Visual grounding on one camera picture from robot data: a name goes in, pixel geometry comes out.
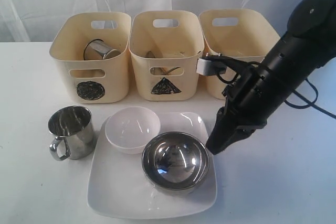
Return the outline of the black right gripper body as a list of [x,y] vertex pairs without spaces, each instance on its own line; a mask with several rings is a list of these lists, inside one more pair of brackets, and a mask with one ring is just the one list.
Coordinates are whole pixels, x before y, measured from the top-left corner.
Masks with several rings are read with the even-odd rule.
[[266,69],[239,71],[224,89],[225,106],[217,114],[218,130],[258,130],[270,113],[270,73]]

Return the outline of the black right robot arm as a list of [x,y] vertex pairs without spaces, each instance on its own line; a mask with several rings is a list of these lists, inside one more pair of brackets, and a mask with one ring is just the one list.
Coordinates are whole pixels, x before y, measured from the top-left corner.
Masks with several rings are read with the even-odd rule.
[[287,31],[262,62],[223,55],[200,58],[199,74],[219,75],[225,68],[235,72],[226,81],[226,102],[217,112],[207,149],[218,154],[264,128],[287,97],[334,57],[335,0],[302,0],[289,17]]

